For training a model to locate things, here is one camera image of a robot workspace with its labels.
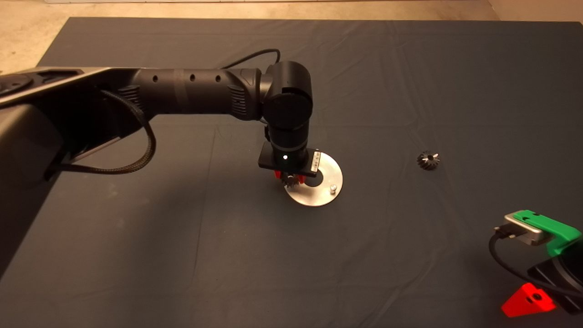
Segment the black device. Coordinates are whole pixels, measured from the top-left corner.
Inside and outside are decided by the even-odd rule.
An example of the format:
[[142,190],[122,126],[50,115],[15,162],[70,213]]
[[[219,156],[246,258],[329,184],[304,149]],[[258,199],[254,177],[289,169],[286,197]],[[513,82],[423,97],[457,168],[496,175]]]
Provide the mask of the black device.
[[[251,56],[223,69],[35,68],[0,76],[0,276],[58,173],[121,174],[144,167],[156,149],[148,121],[159,114],[261,120],[267,141],[259,166],[281,171],[284,183],[315,177],[314,150],[307,148],[309,72],[292,61],[265,73],[229,68]],[[142,127],[149,145],[135,163],[116,169],[73,164]]]

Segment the dark gray tablecloth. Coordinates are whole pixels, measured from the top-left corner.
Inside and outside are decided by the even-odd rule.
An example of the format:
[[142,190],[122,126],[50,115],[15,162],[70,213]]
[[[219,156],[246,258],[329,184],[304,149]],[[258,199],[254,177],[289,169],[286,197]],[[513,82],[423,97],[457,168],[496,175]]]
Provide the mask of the dark gray tablecloth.
[[[579,23],[74,18],[39,65],[213,68],[265,47],[311,72],[309,144],[341,165],[339,197],[289,198],[257,168],[260,123],[156,117],[145,169],[61,175],[0,282],[0,326],[581,324],[506,318],[523,282],[487,251],[523,208],[583,229]],[[84,163],[128,163],[145,140]],[[522,269],[546,257],[500,251]]]

